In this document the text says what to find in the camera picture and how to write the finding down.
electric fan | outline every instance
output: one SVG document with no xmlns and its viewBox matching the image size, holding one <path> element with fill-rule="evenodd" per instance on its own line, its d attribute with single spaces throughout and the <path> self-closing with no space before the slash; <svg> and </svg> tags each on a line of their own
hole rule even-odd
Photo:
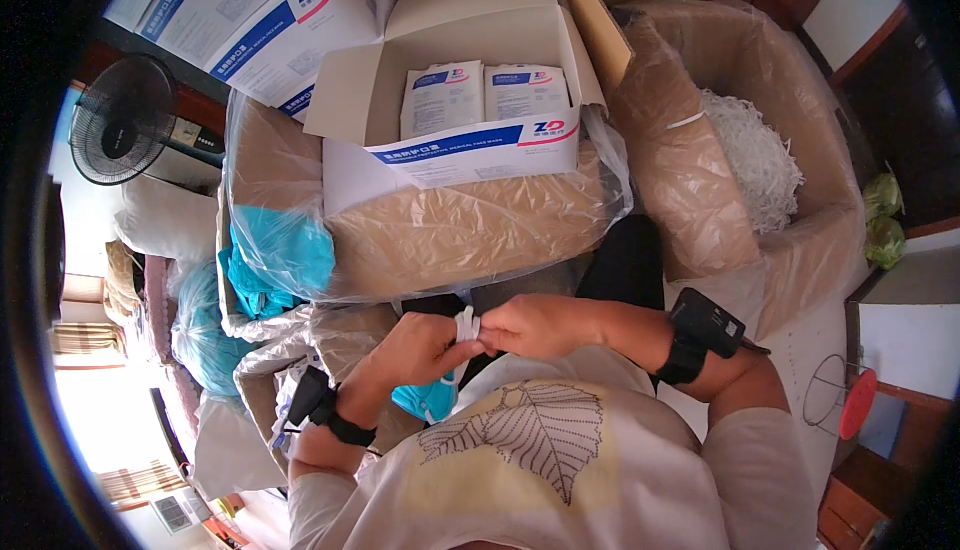
<svg viewBox="0 0 960 550">
<path fill-rule="evenodd" d="M 110 65 L 77 100 L 70 148 L 77 170 L 91 183 L 119 185 L 146 171 L 173 148 L 214 167 L 222 155 L 170 138 L 176 82 L 166 65 L 146 54 Z"/>
</svg>

blue fabric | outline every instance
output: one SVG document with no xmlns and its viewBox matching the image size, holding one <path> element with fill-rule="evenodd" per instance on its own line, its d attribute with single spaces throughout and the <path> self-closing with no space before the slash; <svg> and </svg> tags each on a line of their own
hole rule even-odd
<svg viewBox="0 0 960 550">
<path fill-rule="evenodd" d="M 236 244 L 234 228 L 230 228 L 231 247 L 225 247 L 217 254 L 217 260 L 226 274 L 226 278 L 233 285 L 237 294 L 237 310 L 247 318 L 269 318 L 278 316 L 294 306 L 304 303 L 304 300 L 291 293 L 283 292 L 273 287 L 247 266 L 240 248 Z"/>
<path fill-rule="evenodd" d="M 425 386 L 400 386 L 393 390 L 390 399 L 406 412 L 430 424 L 442 421 L 450 416 L 453 407 L 457 405 L 457 386 L 453 383 L 453 371 L 443 378 L 447 383 L 438 380 Z"/>
<path fill-rule="evenodd" d="M 321 299 L 333 271 L 333 239 L 322 223 L 296 212 L 234 204 L 234 244 L 246 265 L 270 286 Z"/>
<path fill-rule="evenodd" d="M 174 358 L 204 389 L 237 396 L 234 368 L 254 347 L 228 337 L 220 326 L 217 266 L 210 262 L 191 270 L 177 298 L 176 320 L 170 328 Z"/>
</svg>

pillow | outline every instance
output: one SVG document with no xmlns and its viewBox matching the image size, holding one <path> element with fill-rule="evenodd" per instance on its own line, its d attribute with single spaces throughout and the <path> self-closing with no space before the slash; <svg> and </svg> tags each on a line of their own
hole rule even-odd
<svg viewBox="0 0 960 550">
<path fill-rule="evenodd" d="M 124 183 L 122 191 L 124 209 L 114 219 L 117 235 L 130 249 L 187 264 L 213 260 L 217 252 L 216 198 L 149 175 Z"/>
</svg>

red object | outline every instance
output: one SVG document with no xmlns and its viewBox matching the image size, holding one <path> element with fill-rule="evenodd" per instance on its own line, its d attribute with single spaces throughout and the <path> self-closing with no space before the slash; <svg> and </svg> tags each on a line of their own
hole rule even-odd
<svg viewBox="0 0 960 550">
<path fill-rule="evenodd" d="M 840 427 L 837 433 L 841 439 L 850 439 L 855 436 L 863 421 L 867 419 L 870 413 L 870 407 L 874 404 L 874 396 L 877 394 L 877 372 L 872 368 L 866 368 L 856 383 L 849 389 L 846 395 L 846 402 L 843 404 L 843 411 L 840 412 Z"/>
</svg>

